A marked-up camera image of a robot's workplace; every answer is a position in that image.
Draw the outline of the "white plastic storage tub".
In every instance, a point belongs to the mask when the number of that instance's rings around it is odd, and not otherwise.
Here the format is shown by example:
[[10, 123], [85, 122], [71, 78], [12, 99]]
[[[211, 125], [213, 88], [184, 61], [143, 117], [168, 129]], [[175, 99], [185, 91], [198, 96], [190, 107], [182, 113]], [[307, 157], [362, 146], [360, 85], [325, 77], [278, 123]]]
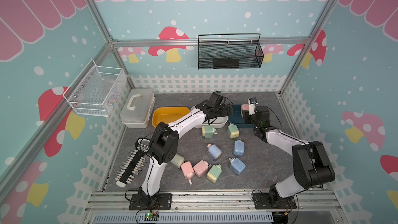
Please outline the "white plastic storage tub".
[[205, 121], [204, 123], [201, 123], [201, 124], [197, 125], [195, 128], [196, 129], [201, 129], [202, 126], [211, 125], [211, 126], [213, 126], [214, 128], [217, 129], [217, 128], [224, 127], [227, 124], [227, 122], [228, 122], [228, 117], [227, 116], [218, 117], [217, 119], [211, 119], [209, 121]]

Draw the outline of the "pink sharpener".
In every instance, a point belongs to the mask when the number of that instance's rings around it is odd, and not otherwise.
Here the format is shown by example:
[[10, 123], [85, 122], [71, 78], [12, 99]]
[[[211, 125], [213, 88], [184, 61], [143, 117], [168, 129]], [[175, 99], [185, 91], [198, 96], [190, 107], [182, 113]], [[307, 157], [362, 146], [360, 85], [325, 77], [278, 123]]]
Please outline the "pink sharpener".
[[208, 171], [210, 169], [210, 164], [207, 161], [201, 160], [193, 167], [193, 169], [194, 169], [195, 175], [198, 178], [201, 178], [201, 177], [204, 177], [208, 173]]
[[242, 104], [241, 105], [241, 113], [242, 114], [245, 114], [245, 113], [248, 113], [249, 112], [249, 104], [247, 103], [247, 104]]
[[192, 184], [192, 178], [195, 176], [195, 171], [191, 162], [188, 161], [183, 163], [181, 165], [181, 170], [183, 172], [184, 178], [189, 182], [189, 184]]

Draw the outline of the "dark teal storage tub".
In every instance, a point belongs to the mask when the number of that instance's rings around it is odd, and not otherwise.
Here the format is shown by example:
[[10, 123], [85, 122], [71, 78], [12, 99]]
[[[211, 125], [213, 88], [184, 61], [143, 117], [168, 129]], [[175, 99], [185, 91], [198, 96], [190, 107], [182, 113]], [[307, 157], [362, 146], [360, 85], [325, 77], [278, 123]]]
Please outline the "dark teal storage tub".
[[241, 105], [233, 106], [233, 115], [228, 117], [230, 123], [237, 125], [238, 128], [254, 128], [252, 124], [245, 124], [243, 122]]

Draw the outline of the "yellow plastic storage tub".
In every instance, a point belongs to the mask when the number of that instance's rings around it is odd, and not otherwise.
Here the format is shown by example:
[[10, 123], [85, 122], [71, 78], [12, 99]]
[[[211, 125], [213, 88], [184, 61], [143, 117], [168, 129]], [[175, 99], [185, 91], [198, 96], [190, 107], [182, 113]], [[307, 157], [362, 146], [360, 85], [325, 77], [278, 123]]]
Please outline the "yellow plastic storage tub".
[[160, 107], [153, 113], [152, 125], [156, 128], [161, 122], [168, 124], [189, 113], [190, 110], [187, 107]]

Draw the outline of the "pale green round sharpener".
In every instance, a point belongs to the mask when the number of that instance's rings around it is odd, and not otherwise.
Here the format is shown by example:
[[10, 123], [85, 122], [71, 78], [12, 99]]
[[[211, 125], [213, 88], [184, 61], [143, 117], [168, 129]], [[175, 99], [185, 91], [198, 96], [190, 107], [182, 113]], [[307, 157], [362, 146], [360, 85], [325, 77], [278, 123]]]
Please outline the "pale green round sharpener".
[[171, 165], [177, 169], [181, 169], [181, 165], [185, 163], [185, 158], [179, 154], [176, 154], [173, 159], [170, 161]]

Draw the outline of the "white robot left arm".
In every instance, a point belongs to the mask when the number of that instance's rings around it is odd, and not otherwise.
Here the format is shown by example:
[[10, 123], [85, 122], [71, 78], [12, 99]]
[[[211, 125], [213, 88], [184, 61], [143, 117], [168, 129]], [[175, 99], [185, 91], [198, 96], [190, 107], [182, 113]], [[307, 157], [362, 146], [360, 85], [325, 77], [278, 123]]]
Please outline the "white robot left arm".
[[160, 182], [165, 167], [177, 153], [179, 139], [199, 124], [233, 114], [233, 103], [219, 92], [213, 92], [208, 100], [174, 122], [159, 123], [154, 131], [147, 155], [149, 168], [143, 184], [138, 189], [142, 200], [155, 200], [160, 191]]

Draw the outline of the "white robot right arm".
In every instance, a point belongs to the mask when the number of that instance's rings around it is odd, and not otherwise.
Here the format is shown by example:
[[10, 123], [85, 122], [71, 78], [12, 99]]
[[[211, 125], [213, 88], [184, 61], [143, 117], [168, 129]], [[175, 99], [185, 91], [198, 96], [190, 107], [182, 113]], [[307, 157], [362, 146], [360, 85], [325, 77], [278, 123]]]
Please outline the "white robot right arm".
[[274, 145], [292, 157], [293, 174], [269, 188], [268, 201], [276, 207], [313, 187], [323, 187], [335, 180], [335, 172], [319, 141], [303, 141], [271, 125], [270, 109], [256, 104], [243, 104], [240, 108], [245, 124], [252, 124], [254, 135]]

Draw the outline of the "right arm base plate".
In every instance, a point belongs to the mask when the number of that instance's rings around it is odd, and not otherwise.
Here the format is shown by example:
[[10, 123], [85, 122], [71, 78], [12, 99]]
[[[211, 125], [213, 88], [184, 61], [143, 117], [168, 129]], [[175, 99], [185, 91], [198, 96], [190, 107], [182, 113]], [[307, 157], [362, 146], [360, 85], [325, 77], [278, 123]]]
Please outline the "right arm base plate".
[[281, 198], [273, 191], [253, 190], [251, 198], [256, 209], [285, 209], [286, 211], [297, 209], [294, 197]]

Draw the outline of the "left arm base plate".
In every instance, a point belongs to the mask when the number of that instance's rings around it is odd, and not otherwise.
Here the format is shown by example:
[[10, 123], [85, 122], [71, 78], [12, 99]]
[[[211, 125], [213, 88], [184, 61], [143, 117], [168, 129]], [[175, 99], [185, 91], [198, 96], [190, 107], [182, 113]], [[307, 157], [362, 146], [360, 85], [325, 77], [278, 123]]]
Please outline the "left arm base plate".
[[148, 197], [145, 194], [134, 194], [130, 200], [129, 210], [170, 210], [172, 194], [155, 194]]

